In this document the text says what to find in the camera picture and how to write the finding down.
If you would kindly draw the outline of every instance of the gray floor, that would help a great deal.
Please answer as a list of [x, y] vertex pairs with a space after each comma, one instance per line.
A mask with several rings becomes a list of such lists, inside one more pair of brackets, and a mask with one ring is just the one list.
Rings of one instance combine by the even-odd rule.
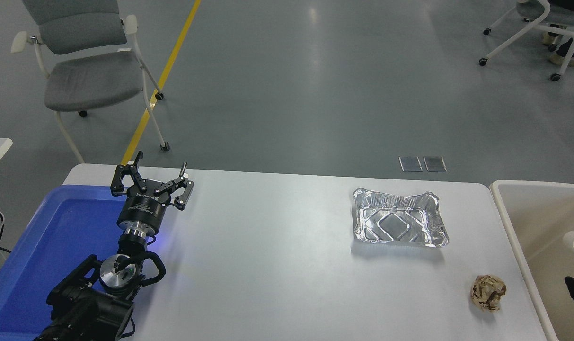
[[[194, 0], [121, 1], [159, 76]], [[238, 2], [203, 0], [150, 127], [146, 166], [385, 179], [574, 183], [574, 69], [548, 76], [540, 33], [479, 67], [523, 22], [482, 35], [512, 0]], [[0, 0], [0, 163], [3, 246], [12, 248], [38, 203], [77, 164], [43, 105], [31, 48], [10, 54], [36, 25]], [[49, 68], [65, 56], [45, 54]], [[142, 115], [139, 98], [64, 120], [88, 162], [117, 164]], [[438, 155], [448, 173], [403, 173], [397, 157]]]

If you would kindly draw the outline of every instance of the blue tray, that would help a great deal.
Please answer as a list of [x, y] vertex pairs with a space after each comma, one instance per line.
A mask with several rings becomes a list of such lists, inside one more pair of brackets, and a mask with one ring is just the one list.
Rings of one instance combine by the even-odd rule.
[[47, 194], [0, 272], [0, 341], [38, 336], [51, 323], [49, 291], [88, 255], [116, 253], [125, 198], [100, 186], [60, 186]]

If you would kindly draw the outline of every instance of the white shoe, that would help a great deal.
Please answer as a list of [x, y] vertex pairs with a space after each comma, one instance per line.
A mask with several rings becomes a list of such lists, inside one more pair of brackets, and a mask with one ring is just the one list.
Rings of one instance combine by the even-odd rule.
[[[552, 54], [549, 58], [552, 64], [555, 65], [562, 65], [564, 62], [564, 57], [559, 56], [558, 54]], [[574, 57], [571, 58], [571, 61], [568, 62], [568, 66], [574, 66]]]
[[552, 45], [555, 40], [556, 40], [555, 36], [551, 36], [550, 33], [544, 31], [541, 43], [545, 46], [549, 46]]

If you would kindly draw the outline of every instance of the chair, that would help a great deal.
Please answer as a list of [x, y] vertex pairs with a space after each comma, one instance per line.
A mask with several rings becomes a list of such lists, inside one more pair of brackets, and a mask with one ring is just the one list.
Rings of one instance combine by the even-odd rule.
[[[38, 66], [48, 79], [45, 106], [55, 111], [60, 130], [79, 162], [84, 163], [83, 157], [68, 134], [60, 112], [78, 111], [85, 117], [87, 110], [120, 103], [138, 93], [144, 96], [161, 149], [168, 151], [169, 144], [163, 139], [148, 100], [146, 75], [156, 88], [156, 99], [162, 100], [164, 95], [142, 58], [136, 35], [137, 18], [128, 15], [121, 19], [117, 0], [22, 2], [38, 25], [40, 34], [29, 37], [27, 32], [19, 32], [11, 52], [22, 52], [26, 43], [34, 46]], [[47, 45], [54, 54], [70, 54], [86, 48], [124, 45], [126, 34], [132, 37], [133, 49], [121, 48], [118, 52], [63, 61], [56, 64], [51, 73], [43, 64], [40, 45]]]
[[[484, 35], [488, 35], [491, 30], [499, 25], [500, 22], [505, 19], [514, 9], [518, 12], [518, 14], [523, 17], [523, 19], [529, 20], [530, 22], [518, 33], [510, 37], [507, 41], [502, 43], [501, 45], [497, 46], [493, 51], [487, 54], [484, 58], [479, 60], [478, 64], [480, 66], [486, 65], [486, 62], [501, 52], [504, 48], [508, 47], [511, 43], [514, 43], [518, 38], [522, 35], [530, 31], [532, 28], [557, 33], [559, 35], [571, 37], [573, 39], [570, 48], [568, 48], [568, 53], [565, 56], [565, 59], [560, 67], [558, 73], [553, 73], [550, 75], [550, 80], [553, 82], [559, 80], [564, 72], [566, 71], [566, 67], [568, 63], [571, 61], [571, 57], [573, 56], [574, 52], [574, 32], [568, 29], [562, 29], [558, 27], [551, 27], [547, 24], [557, 24], [560, 26], [573, 26], [574, 27], [574, 11], [570, 11], [568, 9], [564, 9], [557, 5], [551, 5], [547, 0], [518, 0], [516, 6], [512, 9], [507, 11], [504, 15], [502, 15], [497, 21], [493, 22], [493, 24], [484, 29]], [[556, 49], [555, 45], [551, 45], [548, 48], [550, 51], [554, 51]]]

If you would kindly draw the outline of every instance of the aluminum foil tray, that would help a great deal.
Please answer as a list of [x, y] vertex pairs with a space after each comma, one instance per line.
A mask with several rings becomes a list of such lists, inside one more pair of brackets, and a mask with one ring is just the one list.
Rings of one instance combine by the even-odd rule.
[[354, 191], [354, 202], [354, 235], [363, 242], [430, 248], [449, 244], [449, 236], [438, 212], [438, 197], [432, 192], [402, 197], [358, 188]]

